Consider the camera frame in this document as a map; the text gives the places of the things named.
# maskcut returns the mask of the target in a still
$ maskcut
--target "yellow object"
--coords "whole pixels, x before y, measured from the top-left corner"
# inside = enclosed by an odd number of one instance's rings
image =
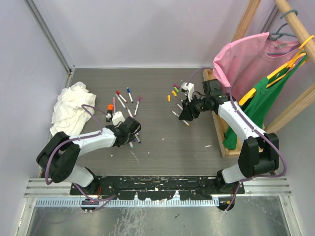
[[[272,72],[270,75],[267,76],[268,80],[270,80],[272,77],[274,77],[275,75],[277,75],[280,71],[282,71],[285,68],[292,68],[295,66],[295,63],[301,58],[304,57],[306,55],[306,53],[302,52],[303,51],[303,47],[305,46],[305,44],[310,41],[312,38],[314,38],[314,35],[310,36],[307,40],[305,40],[304,43],[301,44],[301,46],[299,47],[299,51],[297,52],[297,54],[295,54],[295,56],[289,60],[287,63],[283,64],[282,66],[280,66],[278,69],[276,69],[274,72]],[[307,62],[308,58],[305,60],[305,62],[303,62],[300,67],[302,65],[304,65]],[[273,82],[269,83],[267,85],[267,88],[270,87],[271,85],[275,84],[276,82],[278,82],[280,79],[282,79],[284,76],[286,76],[286,73],[282,76],[280,76],[279,78],[275,79]],[[245,94],[244,97],[242,97],[242,99],[239,101],[240,106],[243,106],[245,104],[245,102],[247,100],[249,100],[250,98],[252,98],[256,93],[256,89],[252,88],[248,93]]]

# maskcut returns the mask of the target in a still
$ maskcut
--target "wooden clothes rack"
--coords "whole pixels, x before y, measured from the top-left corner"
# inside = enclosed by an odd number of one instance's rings
[[[274,0],[280,12],[286,13],[292,10],[291,6],[286,0]],[[233,41],[241,39],[245,36],[247,29],[252,21],[252,18],[260,4],[260,0],[249,0],[245,13],[237,27],[234,34]],[[290,25],[292,31],[298,38],[299,42],[302,44],[306,39],[310,37],[299,18],[295,15],[295,12],[290,12],[285,16],[286,21]],[[305,46],[309,58],[315,64],[315,42],[310,40]],[[212,75],[212,70],[205,69],[203,71],[204,80],[214,79]],[[313,83],[308,89],[306,89],[294,102],[292,102],[277,118],[275,118],[270,125],[265,128],[267,133],[275,133],[289,123],[293,118],[300,114],[305,108],[310,106],[315,101],[315,83]],[[218,140],[220,144],[220,149],[223,158],[238,157],[242,148],[240,140],[237,141],[236,149],[229,150],[224,147],[224,133],[228,128],[228,124],[225,120],[221,119],[214,112],[212,112],[214,123],[216,126],[216,131],[218,135]]]

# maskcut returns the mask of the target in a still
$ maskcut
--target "pink shirt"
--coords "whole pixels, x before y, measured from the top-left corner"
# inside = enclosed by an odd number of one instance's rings
[[[269,33],[245,37],[225,45],[215,57],[213,75],[224,87],[232,87],[239,101],[263,77],[288,62],[299,51],[289,52],[299,41],[284,42],[268,39]],[[269,56],[267,53],[289,52]]]

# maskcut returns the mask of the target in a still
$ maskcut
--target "crumpled white fabric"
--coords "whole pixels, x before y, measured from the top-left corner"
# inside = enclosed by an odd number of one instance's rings
[[[80,134],[85,123],[91,118],[81,105],[95,106],[95,99],[96,95],[89,93],[82,82],[77,82],[70,88],[64,88],[54,106],[51,134],[54,136],[60,131],[67,135]],[[88,110],[94,114],[94,109],[88,108]]]

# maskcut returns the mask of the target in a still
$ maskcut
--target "gray table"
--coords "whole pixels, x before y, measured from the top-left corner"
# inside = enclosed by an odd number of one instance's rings
[[[80,157],[78,164],[98,175],[215,175],[218,170],[236,163],[223,159],[210,112],[203,112],[190,122],[190,127],[179,121],[171,111],[180,113],[176,103],[183,94],[172,95],[173,84],[187,81],[195,69],[76,69],[72,84],[81,81],[96,94],[96,106],[107,111],[116,90],[129,100],[126,87],[133,99],[141,96],[136,119],[141,123],[141,144],[103,148]],[[202,73],[193,80],[195,89],[203,93]],[[117,101],[117,109],[128,116]],[[131,112],[136,104],[128,102]],[[103,121],[105,117],[96,112]],[[97,124],[90,119],[82,133],[95,131]]]

